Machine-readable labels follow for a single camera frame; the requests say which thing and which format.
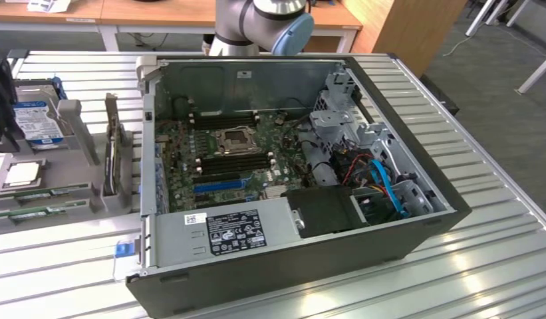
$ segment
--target barcode sticker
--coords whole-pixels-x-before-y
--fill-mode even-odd
[[[207,217],[209,217],[207,213],[185,215],[185,224],[191,225],[191,224],[205,223]]]
[[[95,23],[95,19],[82,19],[82,18],[67,18],[67,22],[83,22],[83,23]]]

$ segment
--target green circuit board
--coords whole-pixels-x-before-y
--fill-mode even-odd
[[[283,125],[275,124],[277,114],[262,113],[261,122],[254,127],[239,126],[226,130],[195,130],[186,121],[161,121],[157,127],[157,143],[162,149],[166,185],[169,190],[169,212],[189,211],[221,204],[255,201],[265,198],[265,189],[271,186],[285,185],[287,190],[299,189],[303,182],[314,185],[314,178],[306,171],[306,158],[297,142],[281,141],[282,133],[295,120],[289,120]],[[194,192],[195,178],[201,176],[197,171],[197,159],[223,158],[217,133],[245,130],[251,133],[255,154],[270,154],[275,163],[269,168],[238,171],[242,188],[209,192]]]

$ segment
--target aluminum workbench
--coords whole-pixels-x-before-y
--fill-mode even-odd
[[[138,158],[136,54],[31,52],[12,62],[18,78],[63,79],[91,132],[104,131],[104,93],[118,94]],[[382,54],[357,58],[473,213],[399,261],[175,318],[546,318],[543,212],[401,61]],[[131,213],[0,235],[0,318],[146,318],[112,279],[114,245],[138,232]]]

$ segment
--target table leg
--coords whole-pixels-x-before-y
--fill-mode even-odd
[[[98,25],[99,33],[102,34],[104,50],[119,51],[119,45],[116,43],[118,29],[115,25]]]
[[[466,31],[467,37],[471,37],[475,31],[478,30],[479,24],[482,22],[483,17],[486,16],[489,8],[491,8],[491,6],[494,5],[494,1],[495,0],[487,0],[487,2],[483,4],[482,10],[479,11],[478,16],[475,17],[470,28],[467,28],[467,31]]]
[[[351,45],[354,44],[355,34],[358,30],[349,29],[343,32],[343,36],[341,37],[341,42],[338,43],[337,53],[350,53]]]
[[[518,15],[521,14],[521,12],[522,12],[525,6],[527,5],[529,1],[530,1],[530,0],[523,0],[523,3],[521,4],[518,10],[517,10],[515,13],[513,14],[511,19],[507,21],[507,24],[506,24],[506,25],[507,25],[509,27],[511,27],[513,24],[515,23],[515,19],[518,18]]]
[[[502,9],[505,8],[505,5],[506,5],[506,4],[507,4],[507,0],[501,0],[501,1],[499,1],[499,4],[497,5],[497,7],[495,7],[495,9],[494,9],[494,12],[491,12],[491,14],[489,15],[489,18],[487,18],[487,20],[486,20],[486,24],[487,24],[487,25],[493,25],[493,24],[494,24],[495,18],[497,18],[497,16],[501,14],[501,12],[503,12]]]
[[[531,88],[533,84],[535,84],[537,80],[539,80],[545,72],[546,72],[546,60],[541,64],[541,66],[537,68],[535,72],[533,72],[531,76],[527,78],[525,83],[519,86],[518,88],[519,93],[527,92],[527,90]]]

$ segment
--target metal table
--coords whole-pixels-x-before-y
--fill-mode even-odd
[[[18,78],[56,74],[64,80],[92,132],[104,129],[99,100],[116,93],[138,157],[135,54],[31,52],[15,72]],[[546,215],[401,61],[382,54],[357,58],[473,213],[399,261],[175,318],[546,317]],[[0,235],[0,318],[146,318],[124,283],[112,279],[114,245],[138,231],[132,213]]]

